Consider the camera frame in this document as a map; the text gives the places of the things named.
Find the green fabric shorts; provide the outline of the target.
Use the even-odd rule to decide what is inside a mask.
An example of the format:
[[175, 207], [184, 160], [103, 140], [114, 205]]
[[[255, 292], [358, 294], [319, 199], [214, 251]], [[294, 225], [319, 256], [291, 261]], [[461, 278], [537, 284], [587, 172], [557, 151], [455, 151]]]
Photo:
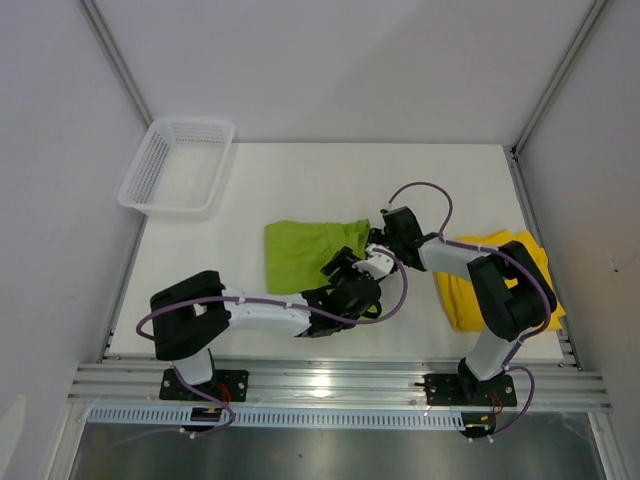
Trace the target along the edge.
[[371, 224], [279, 221], [264, 228], [267, 291], [289, 295], [329, 284], [321, 269], [343, 247], [364, 255]]

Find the yellow fabric shorts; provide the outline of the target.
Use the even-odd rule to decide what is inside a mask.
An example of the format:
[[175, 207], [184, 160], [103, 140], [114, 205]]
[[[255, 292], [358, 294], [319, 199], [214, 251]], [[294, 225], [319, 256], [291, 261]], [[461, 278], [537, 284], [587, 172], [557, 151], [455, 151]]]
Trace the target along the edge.
[[[547, 254], [536, 243], [529, 231], [513, 234], [508, 229], [504, 229], [488, 236], [457, 237], [456, 241], [490, 247], [500, 247], [510, 241], [520, 242], [531, 255], [549, 287], [553, 288]], [[436, 273], [435, 282], [452, 328], [458, 332], [480, 332], [484, 327], [484, 320], [472, 284], [446, 273]]]

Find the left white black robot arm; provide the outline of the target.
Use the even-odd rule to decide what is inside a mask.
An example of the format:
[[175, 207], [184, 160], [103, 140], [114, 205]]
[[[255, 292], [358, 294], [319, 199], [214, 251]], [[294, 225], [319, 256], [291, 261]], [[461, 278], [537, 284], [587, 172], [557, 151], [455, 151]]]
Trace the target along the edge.
[[197, 400], [216, 390], [210, 344], [227, 331], [251, 330], [323, 338], [382, 315], [380, 282], [394, 269], [385, 253], [359, 258], [348, 247], [322, 267], [328, 284], [289, 295], [254, 296], [206, 270], [150, 299], [155, 357], [173, 363], [182, 388]]

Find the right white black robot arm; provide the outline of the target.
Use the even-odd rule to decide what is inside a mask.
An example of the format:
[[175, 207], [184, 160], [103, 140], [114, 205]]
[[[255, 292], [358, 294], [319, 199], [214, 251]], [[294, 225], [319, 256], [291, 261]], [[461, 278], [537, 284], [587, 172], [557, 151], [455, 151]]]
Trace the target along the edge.
[[383, 209], [384, 227], [374, 235], [404, 266], [469, 282], [484, 328], [458, 365], [456, 389], [468, 403], [489, 396], [524, 341], [549, 326], [556, 296], [519, 241], [499, 247], [447, 240], [422, 232], [407, 207]]

